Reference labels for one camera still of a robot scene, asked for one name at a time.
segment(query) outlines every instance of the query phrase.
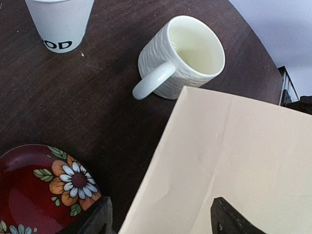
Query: plate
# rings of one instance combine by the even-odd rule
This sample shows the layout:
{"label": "plate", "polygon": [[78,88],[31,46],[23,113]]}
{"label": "plate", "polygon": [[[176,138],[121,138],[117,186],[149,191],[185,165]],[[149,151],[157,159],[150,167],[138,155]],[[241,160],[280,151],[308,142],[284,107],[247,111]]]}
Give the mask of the plate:
{"label": "plate", "polygon": [[0,234],[55,234],[100,197],[86,168],[62,150],[28,144],[0,157]]}

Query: wall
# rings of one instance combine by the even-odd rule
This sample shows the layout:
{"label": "wall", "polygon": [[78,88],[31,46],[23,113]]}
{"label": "wall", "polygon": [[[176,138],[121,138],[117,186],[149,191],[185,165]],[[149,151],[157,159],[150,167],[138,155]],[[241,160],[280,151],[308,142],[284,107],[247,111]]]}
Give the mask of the wall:
{"label": "wall", "polygon": [[230,0],[299,96],[312,96],[312,0]]}

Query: dark wooden table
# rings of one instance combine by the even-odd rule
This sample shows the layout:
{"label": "dark wooden table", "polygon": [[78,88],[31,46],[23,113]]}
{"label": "dark wooden table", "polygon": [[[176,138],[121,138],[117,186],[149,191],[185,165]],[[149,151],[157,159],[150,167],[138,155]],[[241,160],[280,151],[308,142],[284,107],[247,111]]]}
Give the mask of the dark wooden table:
{"label": "dark wooden table", "polygon": [[223,43],[225,69],[204,88],[279,101],[281,75],[227,0],[96,0],[83,43],[62,55],[43,46],[23,0],[0,3],[0,154],[40,142],[74,155],[111,197],[116,230],[175,105],[132,97],[138,55],[170,18],[194,16]]}

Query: beige cardboard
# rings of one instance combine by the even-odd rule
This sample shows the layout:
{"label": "beige cardboard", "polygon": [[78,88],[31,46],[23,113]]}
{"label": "beige cardboard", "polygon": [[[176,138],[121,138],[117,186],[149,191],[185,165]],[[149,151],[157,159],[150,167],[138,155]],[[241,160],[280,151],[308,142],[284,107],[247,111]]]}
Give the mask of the beige cardboard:
{"label": "beige cardboard", "polygon": [[268,234],[312,232],[312,116],[185,87],[119,234],[211,234],[222,196]]}

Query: cup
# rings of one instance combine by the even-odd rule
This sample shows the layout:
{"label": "cup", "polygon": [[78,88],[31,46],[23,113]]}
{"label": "cup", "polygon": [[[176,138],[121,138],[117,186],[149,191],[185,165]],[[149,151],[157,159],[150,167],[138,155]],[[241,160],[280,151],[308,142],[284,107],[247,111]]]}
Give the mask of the cup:
{"label": "cup", "polygon": [[66,53],[81,43],[94,0],[25,0],[48,50]]}
{"label": "cup", "polygon": [[177,16],[140,53],[142,80],[133,96],[140,100],[154,92],[177,99],[184,85],[200,87],[218,76],[224,66],[225,54],[216,34],[198,19]]}

